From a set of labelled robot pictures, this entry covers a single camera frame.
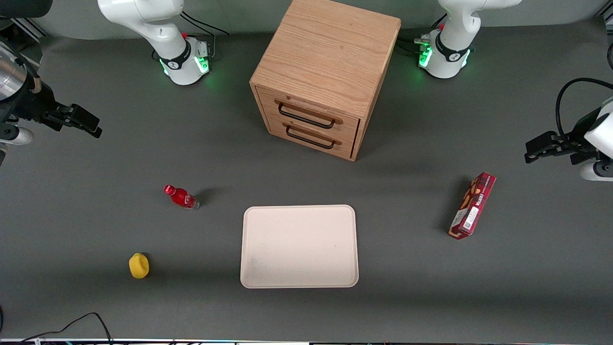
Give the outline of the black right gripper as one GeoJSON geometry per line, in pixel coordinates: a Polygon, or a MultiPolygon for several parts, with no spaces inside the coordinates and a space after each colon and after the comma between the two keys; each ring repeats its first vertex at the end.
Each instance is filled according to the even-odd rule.
{"type": "Polygon", "coordinates": [[[98,126],[100,120],[83,107],[78,104],[58,106],[50,87],[40,80],[28,62],[2,62],[0,118],[2,124],[16,124],[23,119],[57,132],[63,127],[74,127],[96,139],[103,133],[98,126]]]}

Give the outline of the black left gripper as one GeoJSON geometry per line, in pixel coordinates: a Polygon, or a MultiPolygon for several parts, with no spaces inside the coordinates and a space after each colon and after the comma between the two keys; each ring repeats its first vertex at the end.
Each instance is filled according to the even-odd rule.
{"type": "Polygon", "coordinates": [[[596,108],[580,118],[569,132],[564,131],[561,127],[560,136],[556,132],[545,132],[526,142],[525,163],[530,164],[538,159],[563,155],[570,155],[572,165],[578,165],[587,160],[602,161],[599,150],[584,138],[587,131],[595,124],[600,110],[596,108]]]}

